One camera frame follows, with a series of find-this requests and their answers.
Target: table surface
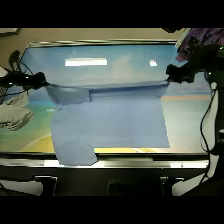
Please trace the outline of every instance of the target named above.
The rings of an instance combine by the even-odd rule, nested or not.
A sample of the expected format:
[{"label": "table surface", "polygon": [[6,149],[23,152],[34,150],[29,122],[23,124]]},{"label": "table surface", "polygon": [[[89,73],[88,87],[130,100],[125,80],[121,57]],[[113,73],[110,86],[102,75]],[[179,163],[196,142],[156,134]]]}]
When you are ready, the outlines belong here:
[{"label": "table surface", "polygon": [[[44,72],[50,83],[82,86],[85,80],[88,80],[85,85],[95,85],[99,82],[107,84],[112,81],[165,80],[167,65],[171,63],[177,66],[183,65],[175,60],[176,55],[176,49],[172,44],[62,46],[27,48],[22,61],[33,73]],[[66,59],[93,57],[107,58],[110,66],[85,66],[88,67],[85,72],[80,67],[65,66]],[[151,67],[150,60],[155,60],[157,66]],[[17,92],[21,91],[21,88],[13,87],[9,91]],[[203,153],[200,146],[199,125],[208,107],[209,99],[209,86],[202,73],[196,75],[193,84],[171,83],[166,94],[161,97],[170,148],[96,148],[95,152]],[[50,134],[54,105],[45,88],[30,91],[27,107],[35,114],[33,120],[16,132],[1,129],[0,151],[54,152]]]}]

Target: white wall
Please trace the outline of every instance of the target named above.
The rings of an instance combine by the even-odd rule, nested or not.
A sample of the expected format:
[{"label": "white wall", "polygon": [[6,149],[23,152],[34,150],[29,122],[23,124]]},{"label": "white wall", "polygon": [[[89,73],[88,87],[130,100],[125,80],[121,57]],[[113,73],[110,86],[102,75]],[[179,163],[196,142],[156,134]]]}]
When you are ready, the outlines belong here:
[{"label": "white wall", "polygon": [[15,32],[18,28],[0,28],[0,33]]}]

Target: crumpled purple fabric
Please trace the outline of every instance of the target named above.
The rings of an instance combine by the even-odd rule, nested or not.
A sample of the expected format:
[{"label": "crumpled purple fabric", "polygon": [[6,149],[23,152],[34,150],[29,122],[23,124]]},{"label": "crumpled purple fabric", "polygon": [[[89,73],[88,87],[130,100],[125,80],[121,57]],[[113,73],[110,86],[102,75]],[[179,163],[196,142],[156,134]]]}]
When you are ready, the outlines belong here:
[{"label": "crumpled purple fabric", "polygon": [[224,28],[192,28],[179,47],[176,60],[188,60],[194,47],[213,43],[224,45]]}]

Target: table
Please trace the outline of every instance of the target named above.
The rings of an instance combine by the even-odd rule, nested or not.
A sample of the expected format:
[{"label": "table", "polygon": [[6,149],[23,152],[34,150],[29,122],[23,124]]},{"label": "table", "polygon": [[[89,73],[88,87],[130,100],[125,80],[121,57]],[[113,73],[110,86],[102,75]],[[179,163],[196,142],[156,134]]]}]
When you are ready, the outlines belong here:
[{"label": "table", "polygon": [[[145,73],[152,72],[153,79],[166,78],[166,67],[172,63],[181,66],[183,63],[175,61],[175,41],[167,40],[113,40],[113,41],[64,41],[42,42],[29,44],[24,52],[22,61],[30,67],[33,73],[42,71],[46,74],[47,81],[57,82],[58,79],[69,82],[73,67],[65,67],[67,58],[74,55],[79,57],[104,57],[111,53],[115,61],[117,71],[131,74],[140,81],[147,80]],[[148,62],[154,60],[156,67],[149,67]],[[13,87],[10,92],[20,91],[19,87]],[[209,104],[210,91],[204,81],[203,74],[196,76],[193,84],[172,83],[166,94],[161,97],[166,130],[170,148],[96,148],[96,153],[186,153],[201,154],[199,124]],[[50,120],[54,107],[46,98],[46,92],[42,88],[31,91],[28,105],[35,117],[17,132],[0,130],[0,151],[2,152],[42,152],[53,153],[53,145],[50,135]]]}]

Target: blue towel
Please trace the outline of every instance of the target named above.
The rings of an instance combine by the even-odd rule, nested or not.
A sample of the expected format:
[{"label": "blue towel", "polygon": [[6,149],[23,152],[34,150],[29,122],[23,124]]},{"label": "blue towel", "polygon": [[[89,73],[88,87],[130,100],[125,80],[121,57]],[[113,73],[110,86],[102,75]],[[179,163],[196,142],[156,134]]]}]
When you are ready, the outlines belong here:
[{"label": "blue towel", "polygon": [[96,147],[169,147],[160,103],[167,86],[46,87],[57,105],[51,132],[60,164],[92,165]]}]

